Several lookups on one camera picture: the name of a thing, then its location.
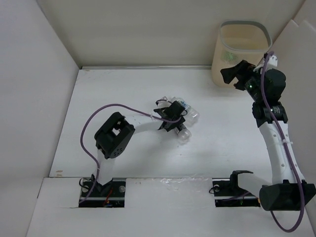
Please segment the green plastic soda bottle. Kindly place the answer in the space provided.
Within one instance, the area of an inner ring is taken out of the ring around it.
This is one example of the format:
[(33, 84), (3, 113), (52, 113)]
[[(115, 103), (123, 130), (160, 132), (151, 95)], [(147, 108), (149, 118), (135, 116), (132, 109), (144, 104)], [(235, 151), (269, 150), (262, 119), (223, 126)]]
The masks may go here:
[(236, 65), (239, 62), (238, 55), (227, 50), (222, 50), (220, 58), (221, 61), (229, 65)]

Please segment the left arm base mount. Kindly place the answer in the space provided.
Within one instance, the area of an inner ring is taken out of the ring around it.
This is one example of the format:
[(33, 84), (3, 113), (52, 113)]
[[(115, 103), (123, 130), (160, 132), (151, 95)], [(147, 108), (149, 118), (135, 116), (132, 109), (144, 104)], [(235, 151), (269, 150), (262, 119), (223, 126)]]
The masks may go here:
[(87, 197), (93, 181), (93, 175), (90, 179), (81, 178), (79, 180), (79, 186), (81, 187), (80, 208), (124, 208), (126, 178), (113, 178), (103, 186), (96, 183), (93, 191)]

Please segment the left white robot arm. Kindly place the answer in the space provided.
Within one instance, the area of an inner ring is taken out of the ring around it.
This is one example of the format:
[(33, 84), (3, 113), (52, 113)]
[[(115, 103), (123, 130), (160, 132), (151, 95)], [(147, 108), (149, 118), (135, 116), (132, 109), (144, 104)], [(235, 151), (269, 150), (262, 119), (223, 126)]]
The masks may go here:
[(95, 176), (93, 190), (100, 196), (110, 191), (113, 178), (114, 159), (126, 149), (132, 136), (155, 130), (167, 132), (179, 127), (185, 122), (185, 108), (179, 102), (173, 102), (168, 107), (155, 109), (159, 117), (135, 115), (123, 116), (120, 112), (113, 113), (94, 135), (98, 150), (99, 175)]

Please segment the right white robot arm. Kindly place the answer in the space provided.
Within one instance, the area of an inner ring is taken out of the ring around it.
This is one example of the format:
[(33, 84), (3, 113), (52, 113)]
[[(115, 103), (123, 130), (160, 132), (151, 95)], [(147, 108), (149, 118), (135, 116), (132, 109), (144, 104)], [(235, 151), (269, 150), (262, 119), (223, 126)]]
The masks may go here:
[(314, 184), (308, 184), (297, 166), (288, 137), (288, 117), (280, 102), (286, 87), (286, 76), (279, 70), (255, 67), (242, 60), (236, 66), (221, 69), (223, 81), (247, 91), (254, 100), (252, 114), (269, 154), (272, 183), (259, 190), (266, 211), (301, 211), (315, 196)]

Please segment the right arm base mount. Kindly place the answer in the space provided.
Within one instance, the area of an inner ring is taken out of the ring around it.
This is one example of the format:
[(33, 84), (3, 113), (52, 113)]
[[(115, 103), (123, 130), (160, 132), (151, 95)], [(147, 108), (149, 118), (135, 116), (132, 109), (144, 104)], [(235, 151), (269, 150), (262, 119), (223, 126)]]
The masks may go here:
[(239, 187), (240, 174), (253, 174), (248, 170), (234, 170), (229, 178), (212, 178), (209, 193), (214, 195), (215, 207), (261, 207), (259, 199)]

